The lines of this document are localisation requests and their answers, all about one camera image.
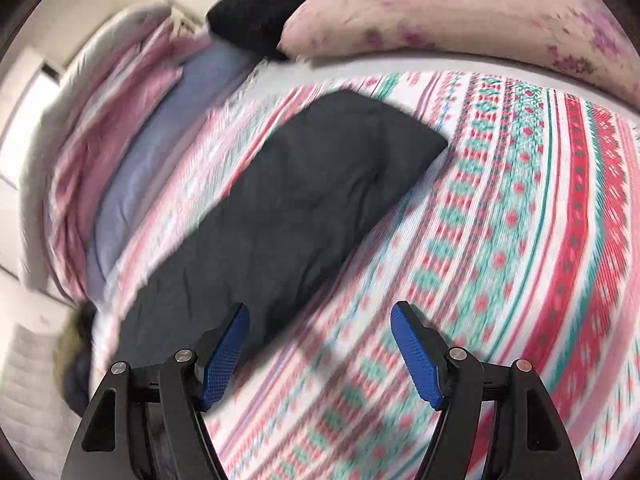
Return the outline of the pink floral pillow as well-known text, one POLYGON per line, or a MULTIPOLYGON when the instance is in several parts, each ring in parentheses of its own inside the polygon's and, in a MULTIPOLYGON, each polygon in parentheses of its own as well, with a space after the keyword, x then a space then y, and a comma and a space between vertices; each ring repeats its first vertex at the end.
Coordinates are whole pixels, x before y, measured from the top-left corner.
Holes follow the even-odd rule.
POLYGON ((291 58, 401 49, 537 65, 639 105, 639 55, 602 0, 306 0, 279 44, 291 58))

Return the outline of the white wardrobe with dark trim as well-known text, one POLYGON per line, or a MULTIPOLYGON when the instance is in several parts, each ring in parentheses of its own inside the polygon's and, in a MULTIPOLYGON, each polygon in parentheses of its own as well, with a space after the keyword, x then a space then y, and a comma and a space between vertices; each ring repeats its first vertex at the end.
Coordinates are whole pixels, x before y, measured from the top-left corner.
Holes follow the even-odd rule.
POLYGON ((1 81, 1 267, 9 274, 18 272, 18 181, 35 128, 58 92, 55 71, 31 47, 1 81))

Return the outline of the red green patterned blanket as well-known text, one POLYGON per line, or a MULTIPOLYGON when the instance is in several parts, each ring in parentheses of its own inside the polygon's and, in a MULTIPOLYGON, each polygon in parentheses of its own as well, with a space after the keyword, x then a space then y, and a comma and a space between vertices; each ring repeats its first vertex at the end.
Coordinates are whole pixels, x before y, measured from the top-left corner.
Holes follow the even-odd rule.
POLYGON ((342 78, 211 112, 108 284, 93 378, 124 341, 122 321, 154 268, 274 130, 340 89, 400 108, 449 148, 207 415, 227 474, 414 474, 436 416, 390 332, 390 309, 406 300, 483 360, 529 360, 582 475, 611 478, 639 433, 639 124, 505 76, 342 78))

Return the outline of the pink folded bedding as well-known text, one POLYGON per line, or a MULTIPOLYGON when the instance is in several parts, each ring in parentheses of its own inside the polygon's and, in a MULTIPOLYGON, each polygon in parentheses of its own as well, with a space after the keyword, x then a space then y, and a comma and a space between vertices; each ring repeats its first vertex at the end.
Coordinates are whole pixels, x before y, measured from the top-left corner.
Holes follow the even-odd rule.
POLYGON ((65 138, 46 201, 46 247, 53 278, 71 300, 87 298, 87 248, 98 203, 127 148, 182 77, 181 63, 210 45, 181 35, 172 18, 114 52, 65 138))

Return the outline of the grey quilted headboard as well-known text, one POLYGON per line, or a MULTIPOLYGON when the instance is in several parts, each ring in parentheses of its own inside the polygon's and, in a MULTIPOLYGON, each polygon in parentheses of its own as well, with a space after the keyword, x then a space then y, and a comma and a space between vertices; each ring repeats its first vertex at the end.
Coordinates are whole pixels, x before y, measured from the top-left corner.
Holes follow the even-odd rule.
POLYGON ((55 387, 55 334, 17 325, 1 372, 1 428, 35 479, 58 479, 80 418, 55 387))

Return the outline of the blue folded blanket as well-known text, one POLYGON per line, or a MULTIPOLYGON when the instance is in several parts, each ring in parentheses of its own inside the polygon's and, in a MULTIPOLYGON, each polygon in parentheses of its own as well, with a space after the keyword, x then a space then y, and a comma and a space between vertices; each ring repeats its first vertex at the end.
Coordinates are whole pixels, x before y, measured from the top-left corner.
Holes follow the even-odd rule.
POLYGON ((86 294, 100 302, 107 279, 160 189, 198 134, 259 63, 216 40, 181 65, 182 75, 145 121, 103 193, 87 249, 86 294))

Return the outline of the black puffer jacket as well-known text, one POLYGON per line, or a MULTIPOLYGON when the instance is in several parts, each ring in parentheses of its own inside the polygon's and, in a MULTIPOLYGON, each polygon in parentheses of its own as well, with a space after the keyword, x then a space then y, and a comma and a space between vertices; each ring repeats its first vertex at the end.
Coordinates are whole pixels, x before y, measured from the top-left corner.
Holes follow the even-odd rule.
POLYGON ((242 359, 280 335, 416 184, 448 142, 420 120, 343 90, 267 139, 224 197, 140 288, 117 359, 162 362, 250 311, 242 359))

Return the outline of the black round cushion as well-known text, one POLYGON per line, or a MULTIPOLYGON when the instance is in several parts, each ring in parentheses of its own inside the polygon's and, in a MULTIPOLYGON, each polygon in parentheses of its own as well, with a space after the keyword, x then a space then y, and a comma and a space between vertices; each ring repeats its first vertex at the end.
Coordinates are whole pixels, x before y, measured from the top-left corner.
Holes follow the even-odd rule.
POLYGON ((279 50, 286 21, 307 0, 219 0, 206 13, 210 32, 270 61, 287 61, 279 50))

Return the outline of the olive and navy folded jacket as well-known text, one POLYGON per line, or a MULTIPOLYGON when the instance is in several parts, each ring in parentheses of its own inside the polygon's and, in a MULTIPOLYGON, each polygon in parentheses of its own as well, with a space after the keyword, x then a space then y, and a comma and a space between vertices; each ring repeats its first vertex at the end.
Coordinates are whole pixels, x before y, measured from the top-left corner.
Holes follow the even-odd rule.
POLYGON ((90 401, 92 363, 92 326, 96 307, 90 301, 77 306, 53 351, 53 378, 66 405, 79 417, 84 416, 90 401))

